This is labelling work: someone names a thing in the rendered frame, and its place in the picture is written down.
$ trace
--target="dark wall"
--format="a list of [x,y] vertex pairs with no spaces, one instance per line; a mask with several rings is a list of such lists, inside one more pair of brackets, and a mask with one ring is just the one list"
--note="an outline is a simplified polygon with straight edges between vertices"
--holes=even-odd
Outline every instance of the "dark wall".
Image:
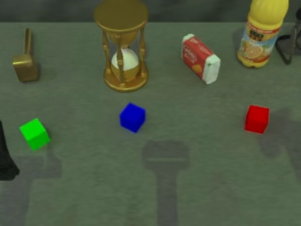
[[[100,0],[1,0],[1,22],[93,21],[94,7]],[[144,0],[150,21],[225,21],[243,22],[251,0]],[[290,0],[286,21],[295,21],[300,0]]]

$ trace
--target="orange juice bottle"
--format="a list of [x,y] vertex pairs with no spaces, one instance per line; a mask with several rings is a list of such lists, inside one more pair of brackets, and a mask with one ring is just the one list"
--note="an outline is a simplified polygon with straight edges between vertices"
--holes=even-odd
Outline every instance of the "orange juice bottle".
[[262,67],[268,61],[288,10],[289,0],[253,0],[237,52],[246,67]]

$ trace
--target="golden hourglass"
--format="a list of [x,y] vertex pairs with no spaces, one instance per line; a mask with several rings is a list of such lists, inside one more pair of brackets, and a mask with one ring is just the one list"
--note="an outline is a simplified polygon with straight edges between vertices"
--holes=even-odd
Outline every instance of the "golden hourglass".
[[[144,27],[148,10],[140,0],[103,0],[94,11],[94,20],[103,31],[106,67],[103,72],[107,85],[115,91],[129,92],[141,88],[148,79],[144,62]],[[130,49],[140,32],[139,58]],[[109,40],[117,46],[110,56]]]

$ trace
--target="gray table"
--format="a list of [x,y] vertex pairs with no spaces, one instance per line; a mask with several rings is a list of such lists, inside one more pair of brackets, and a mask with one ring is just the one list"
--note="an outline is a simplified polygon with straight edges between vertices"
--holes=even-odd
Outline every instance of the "gray table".
[[[11,65],[22,53],[25,27],[33,31],[41,66],[40,81],[28,84]],[[103,81],[95,24],[0,24],[0,119],[21,170],[14,181],[0,182],[0,225],[299,226],[300,56],[286,66],[274,51],[264,68],[246,69],[234,50],[242,27],[148,24],[150,80],[120,94]],[[180,59],[188,33],[222,60],[211,85]],[[137,134],[119,125],[128,102],[147,111]],[[271,110],[264,135],[244,131],[253,104]],[[36,117],[52,142],[32,152],[19,126]],[[189,158],[177,186],[166,176],[170,163],[146,163],[143,153],[162,157],[161,146],[170,157]]]

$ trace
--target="cube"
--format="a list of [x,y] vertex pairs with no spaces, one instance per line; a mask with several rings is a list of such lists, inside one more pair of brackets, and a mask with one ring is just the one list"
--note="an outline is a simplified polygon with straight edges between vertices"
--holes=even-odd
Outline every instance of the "cube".
[[20,131],[32,150],[37,150],[50,142],[47,131],[39,119],[34,119],[21,126]]
[[269,109],[251,105],[246,115],[245,130],[263,134],[269,123]]
[[134,133],[137,133],[145,122],[145,110],[129,103],[119,115],[120,125]]

